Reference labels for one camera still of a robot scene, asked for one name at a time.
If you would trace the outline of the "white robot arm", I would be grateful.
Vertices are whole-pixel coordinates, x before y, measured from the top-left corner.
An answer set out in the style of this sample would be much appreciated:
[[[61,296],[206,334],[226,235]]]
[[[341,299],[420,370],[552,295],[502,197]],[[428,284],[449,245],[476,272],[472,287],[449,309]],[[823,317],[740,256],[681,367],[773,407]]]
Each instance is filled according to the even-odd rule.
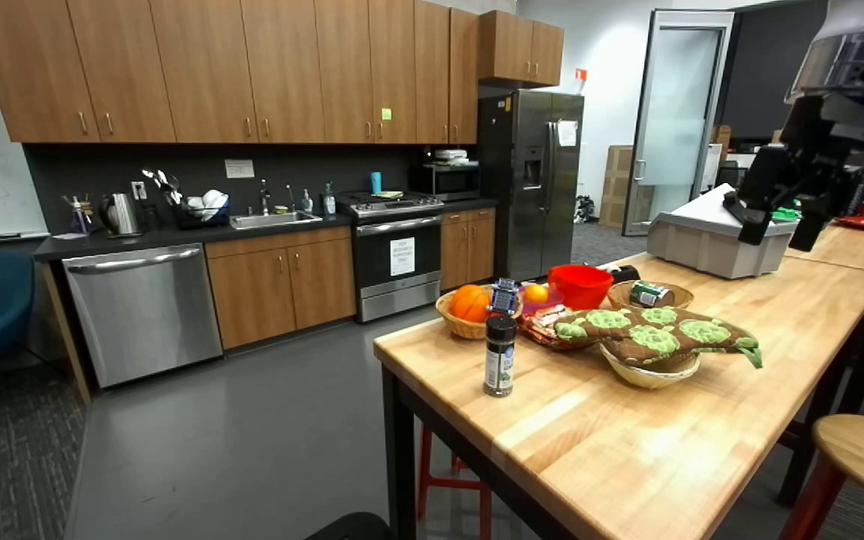
[[[778,208],[802,211],[793,250],[810,251],[861,176],[850,159],[864,150],[864,0],[827,0],[789,88],[793,111],[778,148],[762,148],[723,211],[740,243],[762,243]]]

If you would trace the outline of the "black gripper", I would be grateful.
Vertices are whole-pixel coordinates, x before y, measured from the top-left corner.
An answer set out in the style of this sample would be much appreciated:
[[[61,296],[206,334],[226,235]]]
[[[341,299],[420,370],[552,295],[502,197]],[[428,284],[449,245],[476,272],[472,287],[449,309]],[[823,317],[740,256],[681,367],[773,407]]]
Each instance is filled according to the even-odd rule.
[[[780,148],[757,152],[735,190],[740,243],[758,245],[773,211],[797,208],[802,218],[789,245],[810,251],[823,229],[845,212],[857,190],[857,176],[845,169],[856,141],[838,134],[834,122],[823,116],[823,109],[823,97],[802,97],[789,111]]]

